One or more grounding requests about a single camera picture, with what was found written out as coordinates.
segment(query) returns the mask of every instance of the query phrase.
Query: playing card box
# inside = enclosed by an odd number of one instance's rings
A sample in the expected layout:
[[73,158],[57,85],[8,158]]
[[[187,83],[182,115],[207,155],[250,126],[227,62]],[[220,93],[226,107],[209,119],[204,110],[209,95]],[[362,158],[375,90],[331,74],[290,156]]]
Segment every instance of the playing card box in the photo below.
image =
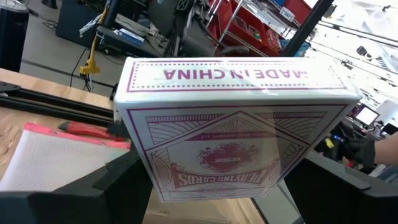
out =
[[161,200],[258,197],[360,100],[340,69],[311,58],[128,58],[115,102]]

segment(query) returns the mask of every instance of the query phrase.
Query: computer monitor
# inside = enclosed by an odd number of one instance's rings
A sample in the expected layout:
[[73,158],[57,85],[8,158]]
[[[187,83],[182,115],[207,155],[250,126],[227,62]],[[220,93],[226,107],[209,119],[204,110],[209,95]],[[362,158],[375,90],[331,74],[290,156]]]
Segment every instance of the computer monitor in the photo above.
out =
[[377,112],[372,110],[366,105],[362,105],[356,112],[354,118],[365,125],[371,125],[374,120],[379,116]]
[[381,129],[381,131],[385,132],[389,135],[393,135],[394,133],[396,133],[398,131],[398,128],[395,127],[394,125],[388,123]]

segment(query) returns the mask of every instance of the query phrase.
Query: black glove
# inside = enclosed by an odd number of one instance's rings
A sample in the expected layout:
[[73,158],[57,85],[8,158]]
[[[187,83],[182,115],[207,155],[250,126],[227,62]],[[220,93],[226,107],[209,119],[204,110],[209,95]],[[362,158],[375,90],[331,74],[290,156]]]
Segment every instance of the black glove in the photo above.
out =
[[374,164],[374,140],[349,139],[343,149],[343,156],[350,161],[362,164],[364,167],[373,167]]

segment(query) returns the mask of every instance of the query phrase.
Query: workbench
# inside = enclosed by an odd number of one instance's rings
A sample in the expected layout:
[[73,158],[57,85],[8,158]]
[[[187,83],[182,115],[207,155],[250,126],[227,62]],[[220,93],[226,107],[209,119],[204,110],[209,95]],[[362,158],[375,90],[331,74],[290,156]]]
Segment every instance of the workbench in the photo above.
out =
[[[29,90],[112,109],[106,96],[70,88],[28,75],[0,69],[0,81]],[[16,149],[26,122],[56,129],[62,119],[0,107],[0,179]],[[153,190],[143,223],[264,223],[250,198],[160,203]]]

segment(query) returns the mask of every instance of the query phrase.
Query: white card box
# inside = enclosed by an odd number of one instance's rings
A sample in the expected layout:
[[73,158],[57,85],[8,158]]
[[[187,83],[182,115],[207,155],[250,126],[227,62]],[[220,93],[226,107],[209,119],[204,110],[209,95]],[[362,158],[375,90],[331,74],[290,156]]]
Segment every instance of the white card box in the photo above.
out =
[[344,72],[312,58],[128,58],[115,102],[162,201],[258,197],[360,100]]

